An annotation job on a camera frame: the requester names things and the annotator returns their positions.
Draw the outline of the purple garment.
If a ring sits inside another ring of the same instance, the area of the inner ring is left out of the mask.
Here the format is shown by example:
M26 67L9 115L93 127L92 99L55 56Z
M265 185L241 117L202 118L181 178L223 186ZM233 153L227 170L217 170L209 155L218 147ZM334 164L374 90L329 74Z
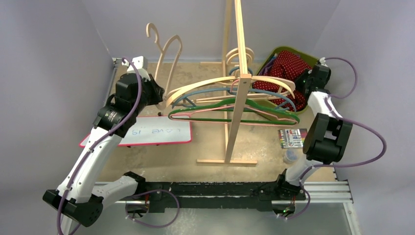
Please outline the purple garment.
M277 54L274 54L271 59L269 59L268 62L265 63L265 65L261 68L258 75L267 75L268 71L272 68L274 61L277 58Z

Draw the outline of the green plastic basket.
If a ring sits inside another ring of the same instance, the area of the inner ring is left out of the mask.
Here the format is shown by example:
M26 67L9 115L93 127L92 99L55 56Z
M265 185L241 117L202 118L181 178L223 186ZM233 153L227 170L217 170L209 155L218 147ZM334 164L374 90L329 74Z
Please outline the green plastic basket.
M301 52L299 50L296 50L295 48L285 47L285 46L276 47L275 49L272 50L271 54L268 56L268 58L265 60L265 62L263 62L263 64L259 67L258 71L256 72L256 75L258 75L260 69L265 65L266 62L269 61L269 59L271 59L271 57L275 53L278 53L278 52L280 52L282 50L287 50L289 52L292 52L294 54L299 55L300 58L303 59L311 67L311 69L318 62L318 59L316 57L313 57L313 56L311 56L309 54L306 54L304 52ZM272 85L271 83L267 83L267 82L259 82L259 84L256 84L256 85L253 84L253 88L256 88L256 89L264 89L266 91L276 92L277 89L279 88L279 86L278 85ZM297 90L297 91L300 92L299 85L296 85L295 90ZM305 100L306 100L306 107L303 110L301 110L301 111L297 111L297 114L301 114L301 113L305 112L305 110L308 108L307 107L307 98L305 98ZM276 108L277 107L270 100L258 100L258 101L256 101L256 103L259 104L259 105L261 105L261 106L266 106L266 107L269 107L269 108Z

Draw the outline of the marker pen box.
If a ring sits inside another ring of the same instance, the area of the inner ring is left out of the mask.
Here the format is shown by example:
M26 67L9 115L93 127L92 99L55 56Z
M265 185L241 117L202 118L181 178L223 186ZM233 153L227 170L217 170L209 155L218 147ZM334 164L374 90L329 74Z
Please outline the marker pen box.
M278 136L282 149L303 148L303 143L307 135L307 129L280 129Z

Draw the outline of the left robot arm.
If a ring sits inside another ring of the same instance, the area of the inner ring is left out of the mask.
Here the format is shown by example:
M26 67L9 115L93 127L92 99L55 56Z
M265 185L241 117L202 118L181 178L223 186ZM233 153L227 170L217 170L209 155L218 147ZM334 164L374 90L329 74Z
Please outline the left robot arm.
M140 200L146 194L144 178L125 173L104 189L95 182L109 155L120 144L146 107L162 102L164 88L153 76L125 73L116 82L111 94L93 122L87 144L64 181L57 189L48 189L43 201L79 225L91 226L110 203L126 196Z

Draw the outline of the wooden clothes rack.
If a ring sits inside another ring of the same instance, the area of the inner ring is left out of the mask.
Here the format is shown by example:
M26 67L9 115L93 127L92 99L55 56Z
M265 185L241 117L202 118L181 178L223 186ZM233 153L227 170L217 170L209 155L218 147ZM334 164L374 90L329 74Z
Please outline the wooden clothes rack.
M231 34L231 13L235 12L236 22L236 38L237 38L237 50L228 50L229 36ZM223 160L209 160L209 159L197 159L198 164L212 164L212 165L241 165L241 166L255 166L257 161L255 160L233 160L232 154L237 138L240 120L242 119L243 107L247 99L248 89L251 86L252 75L248 72L248 59L252 58L251 55L247 55L247 47L245 44L244 26L241 1L239 0L227 0L225 8L224 18L224 31L223 31L223 43L222 43L222 74L227 72L227 60L233 59L235 56L239 60L239 76L237 77L238 87L236 95L235 112L232 118L234 120L231 123L224 124L225 129L225 158Z

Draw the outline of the pink wire hanger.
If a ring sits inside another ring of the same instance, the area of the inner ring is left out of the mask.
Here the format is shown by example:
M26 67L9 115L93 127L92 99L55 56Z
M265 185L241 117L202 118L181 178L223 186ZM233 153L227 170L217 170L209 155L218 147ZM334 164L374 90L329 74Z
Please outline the pink wire hanger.
M198 106L196 105L196 100L191 101L188 99L189 96L196 94L217 92L217 91L226 91L231 94L231 96L226 96L223 100L218 101L215 104ZM188 94L181 94L178 98L174 99L172 107L183 106L182 109L177 109L171 111L167 116L170 120L175 121L188 121L188 122L200 122L200 123L231 123L232 119L230 118L202 118L197 117L193 118L192 115L196 113L215 111L215 112L234 112L236 106L236 89L231 87L223 88L211 88L205 90L199 90L195 92L190 92ZM280 107L268 108L257 104L252 99L246 99L243 112L256 113L256 114L265 114L275 118L275 120L250 120L250 119L241 119L240 125L257 125L257 126L293 126L300 123L300 118L289 112L287 109Z

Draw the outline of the small clear plastic cup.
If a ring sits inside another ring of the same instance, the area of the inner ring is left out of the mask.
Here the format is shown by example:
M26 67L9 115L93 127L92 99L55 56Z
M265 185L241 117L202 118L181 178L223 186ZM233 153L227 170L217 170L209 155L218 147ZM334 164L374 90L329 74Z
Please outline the small clear plastic cup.
M299 157L300 157L299 150L290 148L285 151L282 159L283 159L283 162L285 162L286 164L293 164L299 159Z

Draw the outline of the green plastic hanger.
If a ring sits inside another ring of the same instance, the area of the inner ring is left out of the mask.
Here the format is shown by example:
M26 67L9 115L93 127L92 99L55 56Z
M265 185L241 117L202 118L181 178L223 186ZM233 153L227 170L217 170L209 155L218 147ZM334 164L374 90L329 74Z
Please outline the green plastic hanger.
M174 121L188 121L188 122L200 122L200 123L231 123L234 118L207 118L207 117L192 117L193 114L199 114L204 112L235 112L236 106L235 98L228 98L222 100L216 104L195 106L191 108L173 110L168 114L168 118ZM254 120L254 119L241 119L242 125L256 125L256 126L293 126L300 123L300 118L285 110L276 110L268 107L261 106L256 102L247 99L245 101L243 112L266 114L273 116L276 120Z

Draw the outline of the red-edged whiteboard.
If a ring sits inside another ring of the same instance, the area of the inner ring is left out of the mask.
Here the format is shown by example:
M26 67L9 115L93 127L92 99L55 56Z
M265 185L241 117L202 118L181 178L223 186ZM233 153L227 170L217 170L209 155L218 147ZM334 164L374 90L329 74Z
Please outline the red-edged whiteboard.
M191 124L167 116L137 117L119 146L182 144L192 141Z

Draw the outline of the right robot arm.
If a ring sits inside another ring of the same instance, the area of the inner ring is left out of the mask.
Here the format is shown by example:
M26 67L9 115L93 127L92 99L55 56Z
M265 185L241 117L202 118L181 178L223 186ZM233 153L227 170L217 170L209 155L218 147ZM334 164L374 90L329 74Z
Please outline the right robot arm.
M275 193L280 199L298 195L301 182L318 167L339 162L343 157L353 125L342 121L332 107L330 93L325 89L330 76L329 67L316 64L295 80L315 117L303 142L304 155L277 178Z

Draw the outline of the grey-blue plastic hanger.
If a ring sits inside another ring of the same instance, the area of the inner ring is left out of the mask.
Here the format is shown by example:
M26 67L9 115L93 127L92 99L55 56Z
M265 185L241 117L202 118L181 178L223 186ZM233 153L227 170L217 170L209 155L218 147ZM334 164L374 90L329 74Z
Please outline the grey-blue plastic hanger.
M196 94L203 94L203 93L219 92L219 91L224 91L226 93L226 95L230 95L231 91L232 91L232 88L222 88L222 87L220 87L220 88L211 88L211 89L204 89L204 90L198 90L198 91L196 89L194 89L194 90L192 90L190 92L187 92L186 94L182 95L179 98L178 101L173 102L172 107L182 105L183 103L181 101L183 99L186 99L189 96L193 96L193 95L196 95ZM271 91L266 91L266 94L272 94L272 93L273 92L271 92ZM295 107L295 105L293 104L293 102L290 99L288 99L287 97L283 98L283 99L285 100L286 103L288 102L292 105L292 107ZM188 101L188 103L190 104L191 107L195 106L195 104L197 103L196 100Z

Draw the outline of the red polka dot garment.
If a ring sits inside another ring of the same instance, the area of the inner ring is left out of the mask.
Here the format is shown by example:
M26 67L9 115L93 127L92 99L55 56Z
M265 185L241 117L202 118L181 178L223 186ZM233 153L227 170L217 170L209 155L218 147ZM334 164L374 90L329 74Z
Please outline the red polka dot garment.
M311 69L297 54L287 50L282 50L276 54L277 58L266 76L279 77L294 82L304 71ZM295 107L292 107L288 102L286 103L282 98L272 99L270 101L276 106L282 109L288 109L291 112L303 110L306 107L305 96L297 90L293 90L293 93L293 95L287 95L287 98L293 102Z

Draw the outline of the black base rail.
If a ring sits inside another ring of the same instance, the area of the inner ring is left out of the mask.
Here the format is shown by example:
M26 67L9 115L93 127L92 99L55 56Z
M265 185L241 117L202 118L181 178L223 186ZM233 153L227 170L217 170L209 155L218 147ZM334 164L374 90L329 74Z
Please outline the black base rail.
M167 208L255 209L273 211L273 202L288 206L306 199L302 189L290 189L273 182L145 182L135 200L147 200L151 213Z

